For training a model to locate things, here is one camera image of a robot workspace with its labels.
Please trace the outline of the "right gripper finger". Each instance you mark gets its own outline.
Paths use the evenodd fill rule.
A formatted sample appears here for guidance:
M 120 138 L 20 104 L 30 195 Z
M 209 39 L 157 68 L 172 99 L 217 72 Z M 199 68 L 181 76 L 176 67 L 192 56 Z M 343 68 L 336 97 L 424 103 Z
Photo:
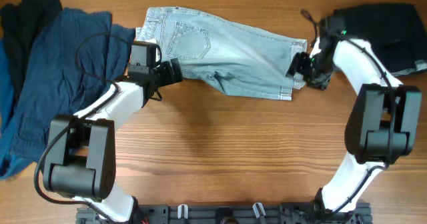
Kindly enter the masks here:
M 312 64 L 312 59 L 310 55 L 306 52 L 299 53 L 298 57 L 298 70 L 299 71 L 307 71 L 310 69 Z
M 298 72 L 300 61 L 301 61 L 301 57 L 299 55 L 294 55 L 292 62 L 290 64 L 290 68 L 286 73 L 287 77 L 293 77 Z

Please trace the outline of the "light blue denim shorts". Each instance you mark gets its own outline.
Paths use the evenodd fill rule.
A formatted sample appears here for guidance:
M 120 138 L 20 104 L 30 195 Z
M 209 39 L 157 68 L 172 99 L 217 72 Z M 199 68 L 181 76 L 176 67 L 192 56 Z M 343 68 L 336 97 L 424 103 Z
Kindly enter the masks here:
M 305 82 L 287 74 L 307 49 L 294 39 L 184 7 L 150 7 L 138 41 L 161 47 L 164 61 L 177 59 L 186 79 L 205 81 L 229 96 L 289 101 Z

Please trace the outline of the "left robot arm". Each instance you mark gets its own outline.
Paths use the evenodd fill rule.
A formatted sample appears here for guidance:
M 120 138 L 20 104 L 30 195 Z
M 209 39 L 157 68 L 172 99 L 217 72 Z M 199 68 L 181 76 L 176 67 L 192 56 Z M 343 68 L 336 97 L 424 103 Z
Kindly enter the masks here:
M 160 87 L 182 80 L 178 59 L 164 61 L 159 45 L 134 42 L 127 75 L 110 80 L 89 107 L 52 120 L 34 174 L 37 193 L 51 203 L 87 206 L 92 223 L 147 223 L 136 198 L 115 182 L 115 133 L 149 100 L 162 100 Z

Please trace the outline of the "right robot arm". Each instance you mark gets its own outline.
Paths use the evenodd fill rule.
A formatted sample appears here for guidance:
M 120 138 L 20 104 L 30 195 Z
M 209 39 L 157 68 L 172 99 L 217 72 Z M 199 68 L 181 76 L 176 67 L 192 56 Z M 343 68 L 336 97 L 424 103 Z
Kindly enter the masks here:
M 410 154 L 422 93 L 395 78 L 371 44 L 350 37 L 339 18 L 317 22 L 308 12 L 301 13 L 314 26 L 312 52 L 297 53 L 287 75 L 300 74 L 308 87 L 325 90 L 338 69 L 357 95 L 344 131 L 346 155 L 313 201 L 315 218 L 333 219 L 352 212 L 369 184 Z

